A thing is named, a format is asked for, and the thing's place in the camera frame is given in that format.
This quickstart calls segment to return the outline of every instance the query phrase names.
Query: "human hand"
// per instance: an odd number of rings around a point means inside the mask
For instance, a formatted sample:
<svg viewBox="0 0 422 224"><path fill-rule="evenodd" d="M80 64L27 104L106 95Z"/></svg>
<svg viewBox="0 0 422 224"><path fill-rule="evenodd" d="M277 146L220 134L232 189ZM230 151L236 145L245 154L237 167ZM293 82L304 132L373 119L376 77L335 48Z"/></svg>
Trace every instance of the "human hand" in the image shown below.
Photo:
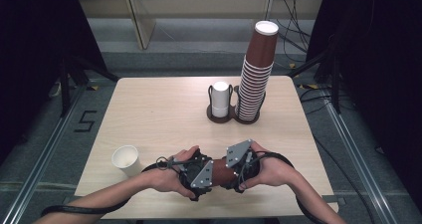
<svg viewBox="0 0 422 224"><path fill-rule="evenodd" d="M188 160L193 153L199 148L199 146L192 146L189 150L181 150L177 154L173 155L178 161ZM173 168L178 172L180 171L177 165L173 165ZM154 168L146 171L145 174L150 175L150 188L153 188L159 192L170 192L175 191L180 195L195 198L195 194L186 189L179 181L179 174L171 168L165 170Z"/></svg>
<svg viewBox="0 0 422 224"><path fill-rule="evenodd" d="M255 141L251 144L251 148L257 152L258 156L264 155L265 152L269 152ZM258 175L241 183L239 186L240 190L252 188L258 184L270 186L290 184L291 180L298 174L294 168L274 157L265 157L261 159L260 165L261 170Z"/></svg>

